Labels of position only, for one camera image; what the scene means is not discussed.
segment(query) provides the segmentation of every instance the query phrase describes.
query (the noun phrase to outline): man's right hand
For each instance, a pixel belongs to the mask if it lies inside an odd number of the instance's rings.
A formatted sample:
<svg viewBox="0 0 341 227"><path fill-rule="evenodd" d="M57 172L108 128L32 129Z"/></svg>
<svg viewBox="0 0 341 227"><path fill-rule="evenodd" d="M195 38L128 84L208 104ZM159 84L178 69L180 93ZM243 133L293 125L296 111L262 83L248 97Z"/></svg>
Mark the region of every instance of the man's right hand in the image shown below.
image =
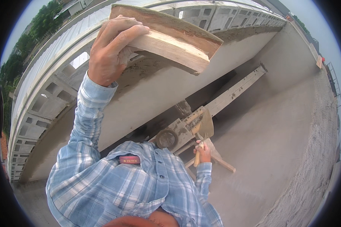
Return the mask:
<svg viewBox="0 0 341 227"><path fill-rule="evenodd" d="M203 142L204 148L196 145L193 149L193 152L196 153L197 151L200 152L200 163L202 162L211 162L211 150L208 145Z"/></svg>
<svg viewBox="0 0 341 227"><path fill-rule="evenodd" d="M127 46L140 35L148 34L149 27L135 18L119 15L103 23L91 48L88 77L104 87L117 80L136 48Z"/></svg>

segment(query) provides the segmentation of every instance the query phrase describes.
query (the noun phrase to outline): trowel handle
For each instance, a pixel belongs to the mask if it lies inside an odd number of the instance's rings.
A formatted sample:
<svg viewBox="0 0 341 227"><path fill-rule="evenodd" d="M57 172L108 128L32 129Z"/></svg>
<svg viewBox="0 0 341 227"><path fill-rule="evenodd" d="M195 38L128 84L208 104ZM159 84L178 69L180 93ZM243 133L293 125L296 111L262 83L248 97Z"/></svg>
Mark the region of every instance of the trowel handle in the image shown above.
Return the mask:
<svg viewBox="0 0 341 227"><path fill-rule="evenodd" d="M198 146L200 146L200 147L203 149L203 148L204 148L203 141L200 142L200 143L198 144ZM200 152L197 151L197 152L196 152L196 156L195 156L195 162L193 163L193 166L194 166L194 167L197 167L199 164L200 164Z"/></svg>

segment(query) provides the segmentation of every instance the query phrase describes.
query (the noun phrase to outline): blue plaid shirt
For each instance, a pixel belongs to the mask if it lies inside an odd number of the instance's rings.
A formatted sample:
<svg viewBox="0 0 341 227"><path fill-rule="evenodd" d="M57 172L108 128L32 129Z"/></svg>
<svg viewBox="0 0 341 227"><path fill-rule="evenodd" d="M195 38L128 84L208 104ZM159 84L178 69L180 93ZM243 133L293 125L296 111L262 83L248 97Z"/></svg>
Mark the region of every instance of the blue plaid shirt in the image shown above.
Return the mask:
<svg viewBox="0 0 341 227"><path fill-rule="evenodd" d="M194 183L182 160L153 143L127 141L100 159L103 109L117 88L95 84L85 75L78 91L71 137L59 150L46 185L50 211L61 226L102 226L125 215L148 218L160 206L179 226L223 226L207 202L212 163L197 167ZM140 157L120 164L119 155Z"/></svg>

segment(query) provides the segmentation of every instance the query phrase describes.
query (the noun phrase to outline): person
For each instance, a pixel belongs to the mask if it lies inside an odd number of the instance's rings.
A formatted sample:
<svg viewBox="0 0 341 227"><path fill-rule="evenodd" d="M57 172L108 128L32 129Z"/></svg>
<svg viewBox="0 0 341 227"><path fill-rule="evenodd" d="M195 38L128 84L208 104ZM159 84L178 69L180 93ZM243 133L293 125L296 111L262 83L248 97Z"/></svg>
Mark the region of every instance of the person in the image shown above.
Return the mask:
<svg viewBox="0 0 341 227"><path fill-rule="evenodd" d="M95 39L69 142L59 150L46 185L48 206L61 226L223 226L207 202L212 167L207 144L194 149L200 152L195 183L179 157L151 142L124 142L100 159L103 109L136 51L127 44L149 30L120 15L106 21ZM140 164L121 163L126 155Z"/></svg>

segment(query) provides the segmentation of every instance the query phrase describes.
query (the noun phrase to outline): sky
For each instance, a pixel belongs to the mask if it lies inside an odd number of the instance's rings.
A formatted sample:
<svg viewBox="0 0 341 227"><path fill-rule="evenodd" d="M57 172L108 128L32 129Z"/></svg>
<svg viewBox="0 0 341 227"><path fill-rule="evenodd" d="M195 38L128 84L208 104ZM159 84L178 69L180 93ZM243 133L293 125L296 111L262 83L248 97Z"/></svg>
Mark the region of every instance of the sky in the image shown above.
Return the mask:
<svg viewBox="0 0 341 227"><path fill-rule="evenodd" d="M40 8L43 5L48 4L51 0L32 0L27 8L24 10L22 15L20 16L19 20L17 21L14 29L12 30L8 42L6 43L6 46L4 48L4 52L1 56L0 65L2 65L7 59L9 58L9 55L11 51L13 50L15 43L18 42L18 39L20 38L21 34L27 27L27 25L32 21L33 17L37 15Z"/></svg>
<svg viewBox="0 0 341 227"><path fill-rule="evenodd" d="M305 24L306 28L310 31L313 38L317 39L320 46L320 53L325 57L325 63L332 62L333 67L336 72L337 79L339 81L341 89L341 52L337 44L337 41L330 29L327 21L324 19L323 15L316 7L316 5L311 0L280 0L289 10L298 16L298 18ZM4 49L1 64L4 63L15 43L18 41L19 37L31 22L32 18L38 13L39 9L46 5L50 0L32 0L21 17L19 18L17 24L15 25L6 47ZM339 108L338 114L341 121L341 108Z"/></svg>
<svg viewBox="0 0 341 227"><path fill-rule="evenodd" d="M280 2L298 16L312 37L318 40L320 53L325 58L326 64L332 62L341 90L341 51L332 30L320 10L311 0L280 0ZM339 108L338 114L341 124L341 108Z"/></svg>

